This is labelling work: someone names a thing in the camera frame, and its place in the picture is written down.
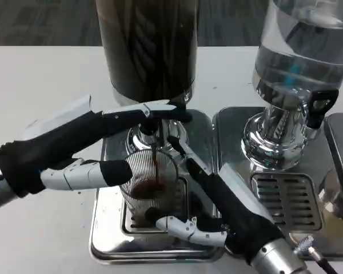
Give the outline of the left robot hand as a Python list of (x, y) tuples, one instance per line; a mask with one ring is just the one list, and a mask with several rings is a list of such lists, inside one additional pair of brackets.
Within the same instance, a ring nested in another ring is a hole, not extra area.
[(0, 203), (50, 190), (118, 186), (132, 177), (124, 160), (83, 160), (74, 154), (97, 141), (156, 119), (189, 122), (185, 106), (157, 100), (94, 112), (90, 97), (71, 110), (26, 130), (26, 137), (0, 146)]

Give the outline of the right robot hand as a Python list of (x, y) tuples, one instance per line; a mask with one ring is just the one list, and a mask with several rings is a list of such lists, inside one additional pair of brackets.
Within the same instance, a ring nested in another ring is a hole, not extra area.
[(228, 230), (202, 230), (198, 227), (197, 218), (182, 221), (154, 207), (145, 212), (146, 220), (190, 243), (225, 247), (241, 255), (259, 272), (272, 267), (271, 253), (290, 248), (284, 234), (245, 182), (230, 165), (224, 165), (215, 174), (186, 142), (174, 136), (168, 137), (168, 141), (182, 156), (189, 175), (218, 209), (222, 225)]

